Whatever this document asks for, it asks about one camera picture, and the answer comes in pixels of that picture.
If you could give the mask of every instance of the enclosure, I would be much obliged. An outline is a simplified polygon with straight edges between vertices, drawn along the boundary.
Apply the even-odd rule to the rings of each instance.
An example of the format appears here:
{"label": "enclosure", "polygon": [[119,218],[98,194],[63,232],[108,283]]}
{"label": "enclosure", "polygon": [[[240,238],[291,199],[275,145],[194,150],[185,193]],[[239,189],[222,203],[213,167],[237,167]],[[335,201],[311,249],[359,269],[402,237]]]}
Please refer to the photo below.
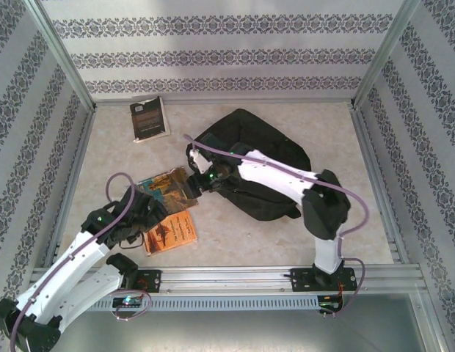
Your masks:
{"label": "enclosure", "polygon": [[[134,143],[129,106],[155,96],[171,133]],[[111,175],[190,173],[183,135],[236,109],[367,203],[343,241],[366,265],[354,306],[323,319],[321,293],[292,290],[316,253],[300,219],[205,193],[196,243],[111,252],[161,270],[151,311],[123,325],[102,298],[53,351],[455,351],[455,0],[0,0],[0,298],[65,252]],[[352,202],[344,227],[362,218]]]}

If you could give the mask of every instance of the damask pattern wall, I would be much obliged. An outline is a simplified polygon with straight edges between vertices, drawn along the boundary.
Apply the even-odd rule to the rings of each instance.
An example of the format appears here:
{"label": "damask pattern wall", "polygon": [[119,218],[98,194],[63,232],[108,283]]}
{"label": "damask pattern wall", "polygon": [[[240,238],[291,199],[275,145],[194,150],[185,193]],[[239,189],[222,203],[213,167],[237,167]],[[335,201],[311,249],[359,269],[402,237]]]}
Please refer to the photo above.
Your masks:
{"label": "damask pattern wall", "polygon": [[361,112],[455,351],[455,0],[420,3]]}
{"label": "damask pattern wall", "polygon": [[0,298],[42,264],[87,112],[23,2],[0,0]]}
{"label": "damask pattern wall", "polygon": [[352,98],[402,0],[43,0],[96,100]]}

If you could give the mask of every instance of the marble floor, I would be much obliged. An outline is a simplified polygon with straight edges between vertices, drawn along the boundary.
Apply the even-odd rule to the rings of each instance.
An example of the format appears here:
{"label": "marble floor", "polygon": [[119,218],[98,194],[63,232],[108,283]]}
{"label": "marble floor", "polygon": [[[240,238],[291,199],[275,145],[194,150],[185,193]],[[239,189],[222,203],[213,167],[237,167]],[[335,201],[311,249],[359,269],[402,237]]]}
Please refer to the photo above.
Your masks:
{"label": "marble floor", "polygon": [[[99,107],[59,252],[70,245],[87,214],[107,203],[104,190],[109,176],[127,172],[138,181],[177,166],[190,172],[182,135],[196,137],[237,108],[251,111],[300,144],[314,172],[332,170],[343,187],[368,203],[370,222],[346,238],[344,255],[368,264],[393,262],[345,103],[166,105],[171,135],[138,144],[133,143],[128,106]],[[125,180],[115,179],[111,195],[118,198],[124,191]],[[141,266],[307,265],[314,261],[313,236],[301,219],[256,221],[218,194],[204,194],[190,213],[198,242],[151,257],[143,248],[125,250],[125,254]],[[363,211],[352,200],[345,227],[362,217]]]}

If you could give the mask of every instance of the book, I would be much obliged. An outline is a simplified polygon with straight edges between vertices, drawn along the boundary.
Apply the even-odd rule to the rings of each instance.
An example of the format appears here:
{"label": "book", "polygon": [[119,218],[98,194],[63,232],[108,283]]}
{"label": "book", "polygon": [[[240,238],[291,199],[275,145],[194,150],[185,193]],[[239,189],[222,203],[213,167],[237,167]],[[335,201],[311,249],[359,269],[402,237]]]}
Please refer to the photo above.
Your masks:
{"label": "book", "polygon": [[185,169],[181,166],[140,181],[137,186],[164,204],[167,213],[171,215],[198,204],[196,199],[187,199],[183,192],[183,184],[187,177]]}
{"label": "book", "polygon": [[166,217],[143,236],[148,256],[197,240],[192,217],[187,210]]}
{"label": "book", "polygon": [[139,143],[170,134],[160,97],[130,105],[134,142]]}

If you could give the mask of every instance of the black backpack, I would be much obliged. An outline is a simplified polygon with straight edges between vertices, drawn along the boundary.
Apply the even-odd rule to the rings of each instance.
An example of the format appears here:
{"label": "black backpack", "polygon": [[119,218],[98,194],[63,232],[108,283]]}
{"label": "black backpack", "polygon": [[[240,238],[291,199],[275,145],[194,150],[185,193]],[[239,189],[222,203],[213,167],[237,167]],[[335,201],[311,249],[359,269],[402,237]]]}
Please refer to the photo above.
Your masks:
{"label": "black backpack", "polygon": [[[310,160],[298,144],[246,110],[233,111],[215,122],[195,140],[201,142],[208,133],[212,133],[221,141],[221,144],[217,145],[219,149],[228,151],[235,143],[242,142],[274,160],[304,171],[311,170]],[[191,148],[191,144],[186,148],[187,157]],[[301,216],[295,201],[259,183],[229,177],[216,191],[260,221],[275,220],[284,215],[292,219]]]}

